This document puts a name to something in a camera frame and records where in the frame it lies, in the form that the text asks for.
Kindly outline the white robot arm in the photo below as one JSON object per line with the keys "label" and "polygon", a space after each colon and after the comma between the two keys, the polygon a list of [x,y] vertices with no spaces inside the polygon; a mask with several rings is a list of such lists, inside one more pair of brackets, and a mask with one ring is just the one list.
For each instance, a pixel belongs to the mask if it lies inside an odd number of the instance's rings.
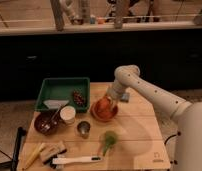
{"label": "white robot arm", "polygon": [[173,171],[202,171],[202,102],[191,103],[140,78],[136,65],[119,66],[107,95],[115,105],[132,88],[177,124]]}

